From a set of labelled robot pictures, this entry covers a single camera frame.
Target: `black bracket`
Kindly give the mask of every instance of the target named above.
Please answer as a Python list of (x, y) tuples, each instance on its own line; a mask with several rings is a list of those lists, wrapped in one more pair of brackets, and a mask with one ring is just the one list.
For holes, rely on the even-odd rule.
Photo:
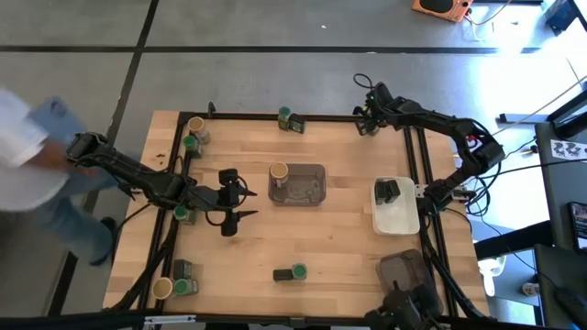
[(214, 112), (216, 112), (216, 107), (212, 102), (208, 102), (208, 119), (214, 118), (212, 115)]

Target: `person's arm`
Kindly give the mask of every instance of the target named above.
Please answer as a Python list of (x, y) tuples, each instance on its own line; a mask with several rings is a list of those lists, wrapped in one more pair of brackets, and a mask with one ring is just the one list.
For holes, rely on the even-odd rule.
[(0, 89), (0, 162), (9, 167), (23, 165), (50, 171), (70, 171), (65, 146), (28, 118), (28, 105), (9, 91)]

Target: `table leg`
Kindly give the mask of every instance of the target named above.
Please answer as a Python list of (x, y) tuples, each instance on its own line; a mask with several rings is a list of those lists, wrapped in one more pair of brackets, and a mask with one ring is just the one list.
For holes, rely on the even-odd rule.
[(550, 220), (475, 243), (477, 259), (495, 258), (508, 253), (532, 248), (535, 244), (552, 246)]

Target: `white cable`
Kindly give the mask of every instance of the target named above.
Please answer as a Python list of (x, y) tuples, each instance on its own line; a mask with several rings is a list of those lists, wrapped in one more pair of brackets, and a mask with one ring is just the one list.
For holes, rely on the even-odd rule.
[(493, 136), (502, 133), (503, 131), (505, 131), (506, 129), (512, 128), (518, 124), (520, 124), (521, 122), (525, 121), (526, 119), (528, 119), (529, 117), (539, 113), (540, 111), (544, 110), (544, 108), (546, 108), (549, 105), (552, 105), (555, 101), (557, 101), (562, 95), (566, 94), (568, 91), (570, 91), (571, 89), (573, 89), (575, 86), (577, 86), (578, 84), (580, 84), (583, 80), (585, 80), (587, 78), (587, 75), (580, 78), (576, 83), (574, 83), (573, 85), (571, 85), (569, 88), (567, 88), (564, 92), (560, 93), (557, 97), (553, 98), (552, 100), (550, 100), (550, 102), (548, 102), (547, 104), (544, 104), (542, 107), (540, 107), (537, 111), (533, 112), (530, 115), (525, 116), (524, 118), (516, 121), (513, 124), (510, 124), (502, 129), (497, 130), (495, 133), (492, 133)]
[(485, 41), (487, 40), (493, 33), (495, 33), (495, 25), (492, 22), (492, 33), (491, 34), (487, 34), (487, 37), (485, 38), (479, 38), (477, 37), (477, 28), (475, 28), (475, 25), (473, 24), (473, 21), (471, 20), (471, 17), (469, 15), (465, 16), (465, 19), (469, 21), (469, 23), (471, 23), (471, 30), (473, 31), (473, 37), (475, 38), (475, 41)]
[(470, 19), (470, 22), (471, 22), (472, 24), (474, 24), (474, 25), (483, 25), (483, 24), (485, 24), (485, 23), (487, 23), (487, 22), (491, 21), (492, 19), (494, 19), (494, 18), (495, 18), (495, 17), (496, 17), (496, 16), (497, 16), (499, 13), (501, 13), (501, 12), (502, 12), (502, 10), (504, 10), (504, 9), (507, 7), (507, 5), (509, 5), (511, 2), (512, 2), (512, 0), (507, 0), (507, 2), (505, 3), (505, 5), (504, 5), (504, 6), (502, 6), (501, 8), (499, 8), (499, 10), (498, 10), (498, 11), (497, 11), (495, 14), (493, 14), (493, 16), (491, 16), (491, 17), (489, 17), (489, 18), (485, 19), (485, 20), (484, 20), (484, 21), (482, 21), (481, 23), (477, 23), (477, 22), (475, 22), (475, 21), (474, 21), (472, 18)]

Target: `person's hand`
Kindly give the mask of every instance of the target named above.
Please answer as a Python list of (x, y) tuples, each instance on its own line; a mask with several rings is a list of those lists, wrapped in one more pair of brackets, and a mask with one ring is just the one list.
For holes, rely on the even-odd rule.
[(73, 166), (73, 163), (65, 158), (65, 146), (58, 141), (47, 139), (44, 142), (43, 149), (27, 165), (39, 167), (50, 171), (77, 171), (84, 175), (94, 175), (94, 169), (79, 168)]

